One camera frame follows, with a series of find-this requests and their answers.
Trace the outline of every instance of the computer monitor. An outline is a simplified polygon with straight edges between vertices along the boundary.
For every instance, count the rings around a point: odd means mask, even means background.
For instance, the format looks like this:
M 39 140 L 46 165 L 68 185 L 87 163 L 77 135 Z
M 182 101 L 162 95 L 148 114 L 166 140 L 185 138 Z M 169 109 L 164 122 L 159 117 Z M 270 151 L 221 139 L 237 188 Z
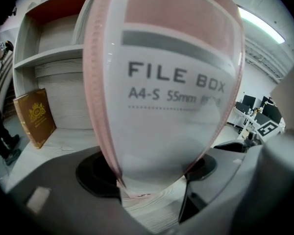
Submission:
M 280 123 L 281 118 L 282 118 L 281 113 L 278 110 L 278 108 L 273 105 L 270 105 L 270 104 L 266 104 L 264 106 L 263 114 L 265 116 L 269 117 L 271 120 L 273 120 L 276 123 Z
M 251 109 L 254 108 L 256 98 L 253 96 L 245 95 L 243 98 L 243 104 L 248 105 Z
M 271 118 L 267 117 L 264 114 L 261 114 L 260 112 L 257 113 L 256 117 L 255 117 L 255 121 L 259 124 L 259 125 L 263 125 L 264 123 L 267 123 L 268 121 L 270 121 Z
M 263 107 L 264 104 L 265 104 L 267 101 L 268 101 L 268 103 L 273 104 L 273 102 L 272 102 L 269 98 L 267 98 L 267 97 L 264 96 L 264 97 L 263 97 L 263 100 L 262 100 L 262 102 L 261 102 L 260 107 Z
M 249 106 L 245 105 L 245 104 L 242 104 L 240 102 L 236 102 L 235 108 L 238 109 L 239 111 L 245 113 L 245 114 L 247 114 L 248 111 L 249 111 Z

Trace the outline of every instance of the ceiling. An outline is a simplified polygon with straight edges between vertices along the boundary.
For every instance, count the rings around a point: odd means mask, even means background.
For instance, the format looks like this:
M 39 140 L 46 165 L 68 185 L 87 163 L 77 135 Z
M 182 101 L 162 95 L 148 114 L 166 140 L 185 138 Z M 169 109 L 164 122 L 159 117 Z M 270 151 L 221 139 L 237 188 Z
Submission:
M 294 65 L 294 19 L 281 0 L 233 0 L 274 28 L 285 42 L 278 44 L 268 34 L 243 20 L 245 61 L 278 83 Z

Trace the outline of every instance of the white desk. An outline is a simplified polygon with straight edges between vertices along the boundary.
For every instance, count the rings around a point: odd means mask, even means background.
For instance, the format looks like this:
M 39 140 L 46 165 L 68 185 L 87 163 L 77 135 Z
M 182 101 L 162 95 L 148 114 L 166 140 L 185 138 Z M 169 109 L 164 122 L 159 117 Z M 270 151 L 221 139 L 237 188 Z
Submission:
M 236 123 L 238 121 L 238 119 L 240 117 L 244 117 L 244 121 L 245 119 L 247 119 L 247 123 L 245 124 L 243 130 L 241 131 L 241 133 L 239 134 L 239 136 L 236 138 L 236 139 L 243 139 L 243 133 L 246 131 L 247 127 L 252 123 L 253 124 L 253 127 L 254 128 L 258 128 L 260 126 L 260 124 L 258 124 L 256 121 L 255 121 L 255 117 L 251 117 L 251 116 L 248 116 L 246 115 L 245 113 L 239 111 L 238 109 L 236 109 L 235 107 L 233 108 L 233 111 L 238 114 L 238 117 L 237 119 L 234 121 L 234 127 L 236 126 Z

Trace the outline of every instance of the fluorescent light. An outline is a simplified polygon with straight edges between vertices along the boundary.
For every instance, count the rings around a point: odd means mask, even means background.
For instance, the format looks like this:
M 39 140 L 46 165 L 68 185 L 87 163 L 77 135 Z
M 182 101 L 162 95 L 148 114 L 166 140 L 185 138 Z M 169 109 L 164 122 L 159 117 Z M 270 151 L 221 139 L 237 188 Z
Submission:
M 261 20 L 260 18 L 256 17 L 254 14 L 251 14 L 250 12 L 239 8 L 239 12 L 241 14 L 241 17 L 252 24 L 256 25 L 257 27 L 261 28 L 264 32 L 266 32 L 269 36 L 271 36 L 273 39 L 276 40 L 278 44 L 284 43 L 284 38 L 276 32 L 275 29 L 273 29 L 269 24 L 267 24 L 265 21 Z

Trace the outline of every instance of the gray stripe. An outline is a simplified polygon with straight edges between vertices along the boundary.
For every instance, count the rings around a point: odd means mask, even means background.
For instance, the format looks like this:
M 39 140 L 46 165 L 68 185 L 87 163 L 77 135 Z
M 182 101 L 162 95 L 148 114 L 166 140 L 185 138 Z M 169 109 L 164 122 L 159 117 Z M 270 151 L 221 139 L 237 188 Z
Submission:
M 227 71 L 229 68 L 231 69 L 231 65 L 229 63 L 225 62 L 206 49 L 190 44 L 183 40 L 161 34 L 125 30 L 123 31 L 122 44 L 126 46 L 140 46 L 167 50 L 195 58 L 225 71 Z

